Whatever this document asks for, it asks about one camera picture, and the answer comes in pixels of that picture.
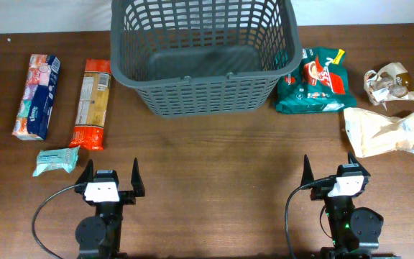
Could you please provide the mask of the orange pasta package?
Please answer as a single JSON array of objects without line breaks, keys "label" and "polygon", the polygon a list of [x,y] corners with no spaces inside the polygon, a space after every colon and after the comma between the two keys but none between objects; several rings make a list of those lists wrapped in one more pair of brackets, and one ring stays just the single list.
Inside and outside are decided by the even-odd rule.
[{"label": "orange pasta package", "polygon": [[103,150],[111,79],[109,60],[87,59],[69,147]]}]

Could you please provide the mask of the green Nescafe coffee bag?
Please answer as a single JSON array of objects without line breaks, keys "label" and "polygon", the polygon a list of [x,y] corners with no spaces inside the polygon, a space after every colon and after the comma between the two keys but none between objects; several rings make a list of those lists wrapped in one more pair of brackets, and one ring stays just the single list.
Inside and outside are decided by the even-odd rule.
[{"label": "green Nescafe coffee bag", "polygon": [[281,114],[340,112],[355,107],[349,92],[346,52],[338,48],[303,49],[300,65],[277,83],[275,109]]}]

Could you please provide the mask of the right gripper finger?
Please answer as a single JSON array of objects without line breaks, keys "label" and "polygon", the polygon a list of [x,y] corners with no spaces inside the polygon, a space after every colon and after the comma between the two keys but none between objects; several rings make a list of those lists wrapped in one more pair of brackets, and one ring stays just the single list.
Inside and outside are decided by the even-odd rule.
[{"label": "right gripper finger", "polygon": [[314,182],[314,176],[311,168],[311,163],[307,155],[304,155],[303,159],[303,174],[300,182],[300,187],[312,188]]},{"label": "right gripper finger", "polygon": [[370,177],[368,170],[357,160],[356,156],[352,152],[348,152],[348,162],[358,171],[362,172],[364,177]]}]

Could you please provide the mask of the beige paper pouch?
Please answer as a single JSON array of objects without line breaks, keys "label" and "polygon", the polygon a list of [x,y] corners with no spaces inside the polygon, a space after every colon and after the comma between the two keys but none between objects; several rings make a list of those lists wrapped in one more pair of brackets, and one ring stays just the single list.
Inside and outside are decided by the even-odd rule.
[{"label": "beige paper pouch", "polygon": [[361,108],[343,110],[345,129],[355,156],[367,158],[392,151],[414,154],[414,112],[387,117]]}]

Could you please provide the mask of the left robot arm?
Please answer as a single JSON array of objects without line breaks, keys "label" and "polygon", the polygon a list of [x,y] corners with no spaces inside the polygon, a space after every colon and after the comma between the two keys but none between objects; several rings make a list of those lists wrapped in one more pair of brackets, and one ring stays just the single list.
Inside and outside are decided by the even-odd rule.
[{"label": "left robot arm", "polygon": [[95,208],[95,214],[82,219],[75,229],[79,244],[79,258],[128,258],[120,251],[123,208],[135,205],[136,198],[145,196],[145,188],[139,173],[138,160],[134,159],[131,190],[119,190],[119,177],[115,170],[93,169],[89,160],[75,182],[75,192],[85,203]]}]

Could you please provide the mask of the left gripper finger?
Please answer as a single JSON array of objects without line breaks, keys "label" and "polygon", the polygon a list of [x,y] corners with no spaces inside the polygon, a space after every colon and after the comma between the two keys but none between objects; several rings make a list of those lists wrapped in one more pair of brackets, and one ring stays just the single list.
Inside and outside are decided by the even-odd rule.
[{"label": "left gripper finger", "polygon": [[78,180],[75,182],[74,191],[76,193],[83,193],[86,189],[87,184],[91,181],[93,181],[93,161],[90,159],[84,171],[81,173]]},{"label": "left gripper finger", "polygon": [[137,158],[135,158],[133,161],[131,185],[136,197],[145,196],[145,187],[139,172],[139,164]]}]

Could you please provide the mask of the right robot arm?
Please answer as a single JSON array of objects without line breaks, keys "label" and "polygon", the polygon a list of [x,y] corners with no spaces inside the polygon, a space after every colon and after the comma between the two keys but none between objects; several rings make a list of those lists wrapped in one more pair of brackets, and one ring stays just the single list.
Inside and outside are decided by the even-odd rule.
[{"label": "right robot arm", "polygon": [[322,258],[387,259],[393,254],[376,254],[384,217],[372,209],[356,207],[354,199],[362,194],[371,175],[352,153],[348,162],[338,166],[334,175],[316,180],[308,156],[304,157],[300,187],[310,190],[312,201],[324,203],[332,247],[323,247]]}]

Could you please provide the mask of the beige chocolate snack bag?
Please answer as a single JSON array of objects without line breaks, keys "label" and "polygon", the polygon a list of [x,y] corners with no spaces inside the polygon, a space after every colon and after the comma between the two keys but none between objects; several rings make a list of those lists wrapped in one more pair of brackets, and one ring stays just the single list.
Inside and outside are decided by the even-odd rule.
[{"label": "beige chocolate snack bag", "polygon": [[373,105],[383,105],[385,109],[388,101],[414,101],[413,79],[399,62],[389,63],[379,71],[367,71],[364,90]]}]

